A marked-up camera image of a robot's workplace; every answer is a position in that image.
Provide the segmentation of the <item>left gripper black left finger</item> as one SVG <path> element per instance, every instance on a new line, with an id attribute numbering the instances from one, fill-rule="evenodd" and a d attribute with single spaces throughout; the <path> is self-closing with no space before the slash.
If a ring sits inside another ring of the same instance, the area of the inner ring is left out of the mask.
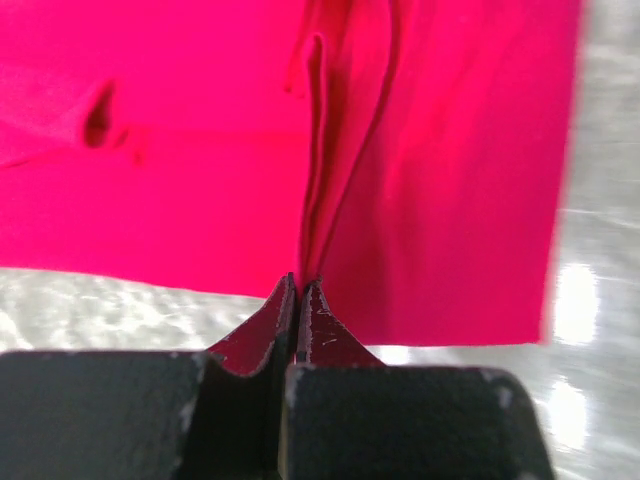
<path id="1" fill-rule="evenodd" d="M 272 479 L 296 303 L 291 276 L 202 351 L 1 357 L 5 479 Z"/>

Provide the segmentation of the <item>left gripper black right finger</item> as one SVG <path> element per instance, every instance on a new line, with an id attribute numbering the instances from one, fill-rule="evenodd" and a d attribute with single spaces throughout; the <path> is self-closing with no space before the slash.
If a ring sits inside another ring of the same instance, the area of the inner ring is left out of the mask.
<path id="1" fill-rule="evenodd" d="M 551 479 L 533 402 L 507 371 L 390 366 L 304 292 L 286 371 L 285 479 Z"/>

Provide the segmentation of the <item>pink-red t shirt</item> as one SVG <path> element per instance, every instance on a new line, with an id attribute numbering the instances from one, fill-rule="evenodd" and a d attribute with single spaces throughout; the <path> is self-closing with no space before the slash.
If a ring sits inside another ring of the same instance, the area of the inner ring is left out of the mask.
<path id="1" fill-rule="evenodd" d="M 5 1 L 1 263 L 369 345 L 543 338 L 579 1 Z"/>

